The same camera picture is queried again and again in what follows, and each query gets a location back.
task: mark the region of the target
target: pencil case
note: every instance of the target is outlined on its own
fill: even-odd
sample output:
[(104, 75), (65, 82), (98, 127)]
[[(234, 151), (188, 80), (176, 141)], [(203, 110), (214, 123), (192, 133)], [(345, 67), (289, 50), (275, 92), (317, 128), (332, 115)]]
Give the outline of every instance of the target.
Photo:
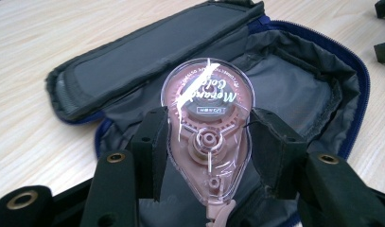
[[(98, 157), (126, 147), (144, 116), (161, 105), (168, 74), (196, 58), (228, 61), (242, 70), (254, 87), (255, 107), (280, 116), (308, 141), (307, 152), (348, 158), (369, 98), (365, 65), (311, 28), (271, 20), (262, 2), (208, 1), (186, 9), (61, 64), (48, 75), (46, 89), (62, 121), (101, 120)], [(207, 222), (204, 206), (169, 160), (160, 197), (139, 200), (141, 226)], [(235, 200), (228, 226), (299, 221), (296, 200), (268, 196), (252, 163)]]

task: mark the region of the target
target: transparent plastic casing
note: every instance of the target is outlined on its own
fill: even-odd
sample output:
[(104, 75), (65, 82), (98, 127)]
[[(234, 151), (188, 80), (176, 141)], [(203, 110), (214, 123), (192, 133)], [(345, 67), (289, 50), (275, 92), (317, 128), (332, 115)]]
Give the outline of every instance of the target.
[(231, 200), (251, 156), (248, 78), (225, 61), (187, 61), (170, 73), (161, 100), (168, 106), (169, 157), (198, 200)]

